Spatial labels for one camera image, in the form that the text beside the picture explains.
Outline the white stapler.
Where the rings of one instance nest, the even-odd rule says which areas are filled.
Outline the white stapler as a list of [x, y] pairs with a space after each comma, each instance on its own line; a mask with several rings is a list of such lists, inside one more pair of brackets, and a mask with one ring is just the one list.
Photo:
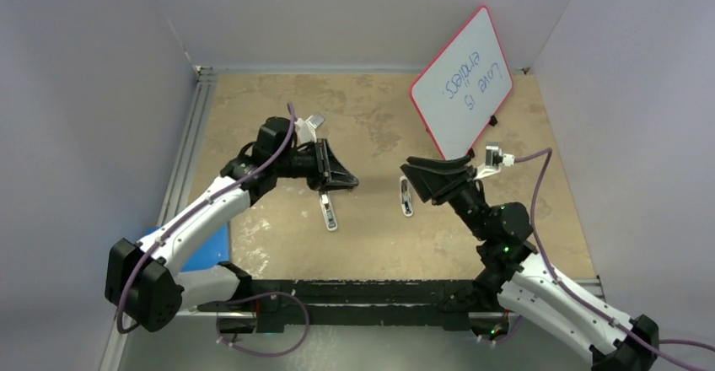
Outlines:
[[336, 221], [335, 210], [331, 202], [330, 196], [327, 192], [320, 192], [319, 197], [325, 226], [330, 232], [336, 231], [338, 229], [338, 224]]
[[401, 189], [401, 209], [406, 217], [411, 217], [414, 213], [413, 203], [412, 203], [412, 188], [410, 181], [402, 175], [400, 177], [400, 189]]

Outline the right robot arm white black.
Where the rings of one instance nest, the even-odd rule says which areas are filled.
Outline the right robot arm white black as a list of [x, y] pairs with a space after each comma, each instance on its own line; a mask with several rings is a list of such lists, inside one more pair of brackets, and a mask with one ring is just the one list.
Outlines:
[[467, 156], [410, 157], [401, 171], [423, 202], [449, 204], [480, 244], [483, 270], [473, 297], [524, 317], [591, 362], [593, 370], [649, 370], [658, 359], [659, 327], [632, 317], [557, 270], [529, 239], [535, 236], [521, 202], [491, 205]]

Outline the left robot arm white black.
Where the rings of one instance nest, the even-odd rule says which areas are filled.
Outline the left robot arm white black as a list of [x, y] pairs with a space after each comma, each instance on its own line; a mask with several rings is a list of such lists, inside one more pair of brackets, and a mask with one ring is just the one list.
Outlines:
[[111, 247], [105, 298], [116, 307], [120, 333], [139, 326], [159, 331], [179, 311], [212, 301], [232, 311], [246, 308], [251, 288], [238, 267], [222, 262], [186, 281], [180, 274], [196, 250], [275, 189], [281, 178], [304, 179], [321, 198], [326, 227], [336, 229], [327, 193], [353, 190], [359, 180], [338, 160], [328, 140], [317, 136], [324, 122], [320, 114], [267, 118], [255, 141], [245, 144], [176, 217], [136, 242], [120, 239]]

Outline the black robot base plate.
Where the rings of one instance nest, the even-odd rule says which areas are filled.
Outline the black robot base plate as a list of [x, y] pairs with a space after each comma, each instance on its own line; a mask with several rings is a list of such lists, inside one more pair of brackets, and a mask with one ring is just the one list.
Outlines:
[[506, 336], [518, 316], [469, 279], [254, 280], [229, 302], [198, 307], [222, 332], [247, 320], [259, 333], [294, 325], [439, 327], [489, 339]]

